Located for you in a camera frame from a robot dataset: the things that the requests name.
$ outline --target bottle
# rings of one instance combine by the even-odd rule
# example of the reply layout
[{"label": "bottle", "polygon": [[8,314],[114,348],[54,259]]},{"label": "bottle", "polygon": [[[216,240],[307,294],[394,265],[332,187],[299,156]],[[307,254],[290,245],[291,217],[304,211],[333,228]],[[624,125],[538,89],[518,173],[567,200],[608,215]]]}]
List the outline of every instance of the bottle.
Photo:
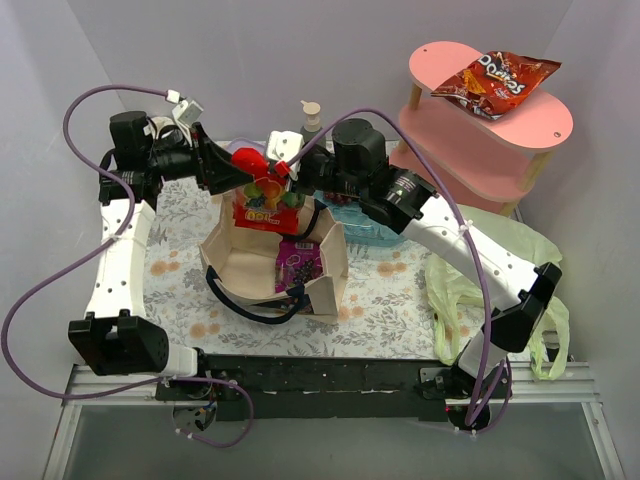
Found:
[{"label": "bottle", "polygon": [[[302,111],[307,116],[307,120],[300,129],[300,134],[302,134],[302,138],[304,138],[304,143],[307,143],[322,129],[319,116],[320,105],[316,102],[305,102],[304,100],[301,100],[300,103],[302,103]],[[327,148],[326,135],[317,143],[317,145]]]}]

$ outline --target table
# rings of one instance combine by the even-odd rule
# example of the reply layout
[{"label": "table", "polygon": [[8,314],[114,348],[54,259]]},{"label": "table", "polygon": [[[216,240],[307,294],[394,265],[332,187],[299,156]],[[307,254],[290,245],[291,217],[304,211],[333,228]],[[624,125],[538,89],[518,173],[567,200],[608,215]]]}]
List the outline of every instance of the table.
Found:
[{"label": "table", "polygon": [[[269,326],[229,311],[209,290],[198,252],[217,222],[220,200],[193,180],[168,182],[158,200],[144,298],[148,318],[172,342],[218,354],[436,359],[424,278],[430,252],[408,240],[392,248],[348,245],[349,281],[336,325],[301,315]],[[483,315],[461,306],[459,316],[464,342]],[[511,358],[528,361],[529,354]]]}]

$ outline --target pink shelf board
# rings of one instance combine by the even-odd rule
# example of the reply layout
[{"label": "pink shelf board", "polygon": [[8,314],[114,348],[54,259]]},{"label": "pink shelf board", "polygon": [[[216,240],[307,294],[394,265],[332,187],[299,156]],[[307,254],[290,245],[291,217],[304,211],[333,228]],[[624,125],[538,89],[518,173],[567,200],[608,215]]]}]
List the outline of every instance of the pink shelf board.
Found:
[{"label": "pink shelf board", "polygon": [[493,202],[524,197],[518,182],[529,158],[494,141],[449,108],[441,98],[425,97],[417,110],[400,110],[400,126],[428,155],[476,195]]},{"label": "pink shelf board", "polygon": [[[413,152],[411,152],[411,150],[405,153],[399,153],[398,149],[396,148],[391,153],[389,161],[393,165],[396,165],[400,168],[407,168],[413,172],[418,173],[427,182],[434,186],[436,185],[436,182],[425,170],[422,164],[418,161],[418,158],[413,154]],[[500,211],[502,210],[502,207],[504,205],[503,203],[492,202],[491,200],[486,200],[482,197],[479,197],[463,184],[461,184],[458,180],[456,180],[451,174],[440,167],[437,163],[434,162],[432,166],[436,174],[440,177],[440,180],[444,182],[451,195],[453,195],[453,199],[456,201],[456,203],[459,203],[461,205],[469,205],[471,207],[476,207],[491,213],[500,213]]]},{"label": "pink shelf board", "polygon": [[[457,42],[433,42],[418,48],[409,59],[416,85],[429,94],[442,82],[482,56],[478,50]],[[562,69],[555,73],[561,75]],[[451,102],[452,109],[473,120],[490,135],[508,145],[534,152],[549,151],[564,142],[573,130],[569,109],[556,97],[537,88],[520,106],[498,120],[473,115]]]}]

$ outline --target bag handle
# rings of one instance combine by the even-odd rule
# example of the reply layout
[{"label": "bag handle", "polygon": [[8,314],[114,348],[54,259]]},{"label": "bag handle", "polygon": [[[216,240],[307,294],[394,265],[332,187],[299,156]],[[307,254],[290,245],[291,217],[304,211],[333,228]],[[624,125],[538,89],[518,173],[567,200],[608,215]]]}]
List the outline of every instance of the bag handle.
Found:
[{"label": "bag handle", "polygon": [[300,235],[284,235],[283,234],[282,238],[284,238],[285,240],[290,240],[292,242],[300,242],[306,239],[309,235],[311,235],[311,232],[313,232],[313,229],[316,228],[316,223],[318,223],[318,217],[320,216],[320,212],[325,208],[327,208],[327,206],[324,203],[322,203],[317,198],[314,198],[313,199],[313,216],[311,217],[311,220],[309,220],[309,225],[307,226],[307,229]]},{"label": "bag handle", "polygon": [[304,285],[298,285],[296,287],[290,288],[286,290],[286,294],[295,300],[293,307],[285,313],[284,315],[280,315],[279,317],[266,317],[264,315],[258,315],[256,313],[245,310],[240,305],[231,300],[220,288],[217,281],[220,281],[220,277],[218,273],[213,269],[211,265],[207,269],[207,283],[213,294],[218,297],[218,300],[222,302],[223,305],[236,312],[238,315],[241,315],[249,320],[253,320],[254,322],[264,323],[266,325],[281,325],[285,322],[291,320],[291,318],[298,313],[302,308],[306,307],[309,304],[309,297],[304,294]]}]

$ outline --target snack bag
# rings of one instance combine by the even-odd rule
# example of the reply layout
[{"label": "snack bag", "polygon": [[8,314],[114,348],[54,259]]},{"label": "snack bag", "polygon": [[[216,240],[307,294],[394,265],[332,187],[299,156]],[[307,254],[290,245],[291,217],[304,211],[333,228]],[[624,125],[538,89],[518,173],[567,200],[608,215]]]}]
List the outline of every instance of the snack bag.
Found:
[{"label": "snack bag", "polygon": [[231,163],[253,175],[254,181],[234,192],[233,218],[237,227],[295,235],[304,195],[285,191],[286,179],[269,172],[269,163],[254,148],[240,148]]},{"label": "snack bag", "polygon": [[476,115],[496,120],[520,105],[560,65],[509,52],[489,52],[431,95],[445,97]]},{"label": "snack bag", "polygon": [[276,258],[276,293],[322,276],[320,245],[282,240]]}]

